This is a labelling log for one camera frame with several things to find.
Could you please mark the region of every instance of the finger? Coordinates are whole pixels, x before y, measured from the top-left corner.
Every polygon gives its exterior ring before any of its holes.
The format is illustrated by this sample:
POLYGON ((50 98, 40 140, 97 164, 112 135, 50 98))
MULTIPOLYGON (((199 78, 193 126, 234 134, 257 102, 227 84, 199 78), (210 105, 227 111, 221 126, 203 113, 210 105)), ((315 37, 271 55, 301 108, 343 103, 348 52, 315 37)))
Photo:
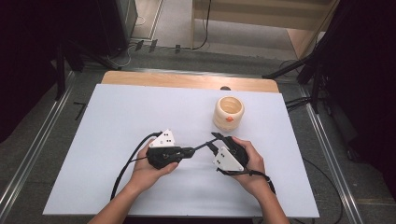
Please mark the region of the finger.
POLYGON ((167 164, 165 167, 163 167, 158 172, 161 176, 168 175, 168 174, 172 173, 177 167, 178 167, 178 163, 172 162, 172 163, 167 164))
POLYGON ((247 147, 250 144, 249 141, 241 140, 235 136, 233 136, 233 140, 235 141, 236 144, 240 145, 241 147, 247 147))
POLYGON ((256 148, 254 148, 254 146, 251 144, 251 142, 241 140, 235 136, 233 136, 233 140, 235 141, 236 144, 245 148, 249 157, 260 155, 259 152, 257 152, 256 148))
POLYGON ((149 144, 154 141, 154 139, 149 139, 148 143, 139 151, 137 155, 146 156, 147 151, 149 150, 149 144))

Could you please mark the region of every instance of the white table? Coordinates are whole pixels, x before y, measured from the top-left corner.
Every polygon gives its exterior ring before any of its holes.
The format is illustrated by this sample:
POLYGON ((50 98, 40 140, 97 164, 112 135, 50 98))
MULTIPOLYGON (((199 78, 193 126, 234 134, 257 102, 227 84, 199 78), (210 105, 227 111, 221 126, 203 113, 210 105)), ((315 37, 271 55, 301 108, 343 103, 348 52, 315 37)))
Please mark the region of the white table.
MULTIPOLYGON (((252 141, 263 155, 266 172, 288 217, 318 217, 280 93, 129 85, 96 87, 44 215, 97 214, 108 203, 120 169, 149 133, 169 128, 181 147, 196 147, 213 139, 210 133, 219 132, 211 120, 214 105, 224 95, 241 99, 246 112, 237 130, 223 134, 252 141)), ((129 215, 260 217, 257 201, 235 180, 216 172, 212 160, 208 148, 183 160, 172 174, 139 196, 129 215)), ((126 170, 119 190, 132 169, 130 165, 126 170)))

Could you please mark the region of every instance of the gray floor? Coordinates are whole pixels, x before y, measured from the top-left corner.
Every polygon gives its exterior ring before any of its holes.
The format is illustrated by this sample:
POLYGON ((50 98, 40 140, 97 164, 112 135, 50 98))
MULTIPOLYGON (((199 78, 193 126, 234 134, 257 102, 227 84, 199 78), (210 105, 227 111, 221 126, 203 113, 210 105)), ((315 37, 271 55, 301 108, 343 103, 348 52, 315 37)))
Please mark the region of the gray floor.
MULTIPOLYGON (((191 46, 191 9, 191 0, 163 1, 153 37, 158 39, 158 46, 191 46)), ((194 46, 199 47, 205 40, 205 26, 202 20, 194 24, 194 46)), ((224 21, 210 21, 208 40, 199 50, 282 61, 296 59, 286 29, 224 21)))
POLYGON ((151 40, 160 16, 163 0, 135 0, 138 18, 132 38, 151 40))
MULTIPOLYGON (((130 49, 131 62, 123 70, 167 69, 175 71, 196 71, 228 74, 235 77, 260 78, 261 75, 276 71, 284 60, 276 57, 248 57, 231 53, 213 53, 156 48, 149 52, 148 47, 139 51, 130 49)), ((129 61, 127 53, 113 59, 117 63, 129 61)), ((90 217, 46 217, 42 216, 44 206, 50 196, 51 187, 61 169, 64 157, 73 141, 81 119, 77 119, 80 105, 74 102, 88 103, 96 83, 100 83, 106 72, 97 63, 86 61, 82 73, 75 73, 76 82, 65 102, 64 109, 49 134, 41 153, 29 174, 21 192, 13 204, 5 223, 86 223, 90 217)), ((300 86, 295 82, 296 71, 277 79, 280 92, 285 100, 301 96, 300 86)), ((35 139, 41 124, 54 104, 56 88, 51 89, 26 116, 17 130, 0 144, 0 188, 4 190, 14 176, 29 146, 35 139)), ((327 116, 323 106, 319 105, 320 118, 326 134, 332 143, 336 158, 346 177, 355 201, 358 204, 365 223, 396 223, 396 203, 391 199, 381 174, 366 163, 349 161, 346 145, 342 141, 331 117, 327 116)), ((324 174, 332 179, 329 166, 324 158, 316 132, 304 106, 290 112, 293 126, 302 156, 312 161, 324 174)), ((315 223, 334 223, 340 215, 341 204, 326 177, 310 163, 305 163, 320 213, 315 223)), ((350 222, 345 210, 339 223, 350 222)))

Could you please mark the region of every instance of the black fabric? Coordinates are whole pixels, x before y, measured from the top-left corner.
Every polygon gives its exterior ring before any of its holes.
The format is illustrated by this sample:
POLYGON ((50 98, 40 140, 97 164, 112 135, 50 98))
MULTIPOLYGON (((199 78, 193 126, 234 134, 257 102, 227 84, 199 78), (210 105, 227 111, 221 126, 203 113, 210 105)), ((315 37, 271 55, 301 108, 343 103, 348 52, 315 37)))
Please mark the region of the black fabric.
POLYGON ((396 198, 395 11, 394 1, 356 1, 320 60, 326 89, 358 134, 349 145, 383 173, 396 198))
POLYGON ((51 48, 53 42, 41 39, 45 23, 37 18, 36 7, 5 1, 0 8, 0 142, 3 142, 54 84, 56 70, 50 63, 55 52, 51 48))

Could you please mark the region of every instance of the person's right hand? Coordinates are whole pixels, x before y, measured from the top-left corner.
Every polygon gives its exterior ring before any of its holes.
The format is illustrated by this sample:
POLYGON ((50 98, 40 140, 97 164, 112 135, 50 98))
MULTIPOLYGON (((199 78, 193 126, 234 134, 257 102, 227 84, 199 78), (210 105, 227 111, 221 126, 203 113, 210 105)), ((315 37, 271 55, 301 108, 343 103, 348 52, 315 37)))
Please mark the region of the person's right hand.
MULTIPOLYGON (((233 140, 236 144, 240 145, 246 150, 249 157, 247 168, 249 170, 259 171, 265 174, 264 159, 259 154, 259 152, 257 152, 256 148, 254 148, 251 142, 241 140, 234 136, 233 140)), ((259 191, 263 189, 263 187, 268 187, 266 180, 260 175, 233 175, 233 178, 236 179, 247 192, 255 197, 259 191)))
MULTIPOLYGON (((153 140, 149 140, 145 147, 138 153, 137 158, 145 158, 149 149, 149 144, 153 140)), ((157 170, 149 164, 148 160, 138 160, 134 163, 134 171, 130 181, 125 186, 125 189, 135 189, 139 193, 151 188, 157 180, 163 175, 172 173, 178 166, 177 162, 172 162, 160 170, 157 170)))

